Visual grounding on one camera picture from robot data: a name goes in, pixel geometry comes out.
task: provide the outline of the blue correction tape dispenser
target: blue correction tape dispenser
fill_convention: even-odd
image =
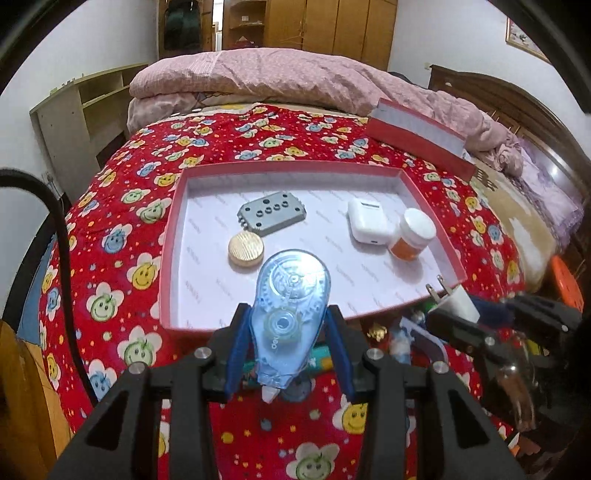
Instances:
[[[251,310],[261,385],[283,390],[306,366],[329,293],[329,272],[311,253],[285,250],[262,266]]]

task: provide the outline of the patterned bedsheet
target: patterned bedsheet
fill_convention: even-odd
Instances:
[[[226,106],[222,112],[178,116],[143,128],[113,155],[67,216],[76,337],[99,398],[131,362],[160,366],[178,358],[158,321],[158,273],[168,208],[184,168],[300,159],[404,168],[438,212],[468,273],[467,291],[498,299],[524,288],[517,249],[491,211],[486,192],[367,138],[366,122],[277,105]],[[65,338],[57,256],[54,250],[43,281],[41,343],[48,376],[75,431],[90,403]],[[449,355],[458,376],[479,398],[471,359],[452,349]],[[221,478],[353,478],[366,406],[348,404],[331,372],[302,383],[290,400],[267,405],[260,392],[251,391],[225,406],[211,405]],[[169,415],[165,402],[160,479],[167,478]],[[500,434],[509,433],[496,424]],[[415,425],[410,412],[408,478],[416,475]]]

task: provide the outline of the plastic jar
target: plastic jar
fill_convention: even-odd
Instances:
[[[400,260],[412,261],[427,248],[436,235],[435,223],[429,215],[416,208],[408,208],[394,229],[388,249]]]

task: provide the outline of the wooden wardrobe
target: wooden wardrobe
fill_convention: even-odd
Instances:
[[[243,35],[259,46],[342,55],[386,70],[397,6],[398,0],[225,0],[223,48]]]

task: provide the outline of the picture frame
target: picture frame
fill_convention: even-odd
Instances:
[[[510,18],[507,18],[505,41],[508,45],[526,51],[527,53],[536,56],[547,63],[550,63],[550,61],[548,60],[548,58],[546,58],[546,55],[544,55],[544,53],[540,50],[538,45],[536,45],[529,38],[529,36],[527,36],[526,33],[522,29],[520,29],[520,27]]]

